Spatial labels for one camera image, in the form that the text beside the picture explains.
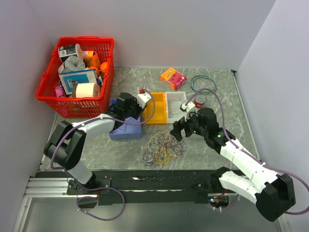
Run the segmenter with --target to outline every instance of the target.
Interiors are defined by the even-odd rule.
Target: red basket
[[[97,51],[101,63],[107,61],[106,74],[104,76],[101,95],[98,98],[57,98],[55,87],[59,86],[58,68],[61,60],[58,56],[58,48],[70,44],[79,44],[83,51]],[[42,80],[36,98],[46,102],[50,107],[63,117],[96,117],[106,111],[111,95],[112,80],[114,75],[114,61],[112,38],[99,37],[62,37],[52,52],[52,59],[47,71],[43,73]]]

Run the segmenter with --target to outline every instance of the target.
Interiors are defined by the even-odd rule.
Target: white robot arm
[[[222,167],[212,175],[214,189],[228,189],[247,198],[270,221],[276,220],[295,205],[291,177],[267,169],[250,157],[252,154],[232,133],[219,127],[216,114],[212,109],[202,108],[196,113],[195,105],[189,102],[182,104],[181,110],[186,112],[186,117],[174,122],[170,133],[178,141],[182,140],[183,129],[186,137],[192,134],[204,137],[209,147],[235,164],[244,174],[239,176],[228,168]]]
[[[69,143],[61,144],[55,156],[55,162],[81,184],[91,188],[94,185],[95,176],[81,160],[86,138],[115,130],[123,124],[121,121],[128,117],[137,119],[151,99],[151,95],[143,90],[136,97],[129,93],[121,93],[116,103],[112,104],[107,112],[95,118],[72,124],[66,121],[60,122],[45,146],[44,154],[52,159],[63,136],[72,128],[78,128],[67,138],[70,139]]]

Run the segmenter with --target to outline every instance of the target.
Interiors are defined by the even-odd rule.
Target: white wall
[[[56,44],[115,38],[115,65],[237,70],[275,0],[29,0]]]
[[[0,22],[0,231],[8,232],[54,115],[35,99],[53,47],[26,0],[2,3]]]
[[[278,0],[237,72],[259,153],[269,165],[309,182],[309,2]],[[296,183],[296,206],[308,192]],[[309,214],[289,216],[293,232],[308,231]]]

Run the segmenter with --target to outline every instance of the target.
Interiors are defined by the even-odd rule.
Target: pink object
[[[161,74],[160,80],[168,82],[170,87],[178,90],[186,82],[187,78],[174,68],[169,68]]]
[[[56,97],[58,98],[66,97],[66,93],[64,92],[64,89],[61,86],[55,87],[55,92],[56,92]]]

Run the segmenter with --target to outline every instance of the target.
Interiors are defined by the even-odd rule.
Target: orange tray
[[[165,92],[156,92],[151,93],[155,101],[155,112],[154,116],[145,124],[166,124],[166,101],[165,101]],[[150,101],[147,104],[146,109],[143,112],[144,120],[148,119],[153,112],[154,104]]]

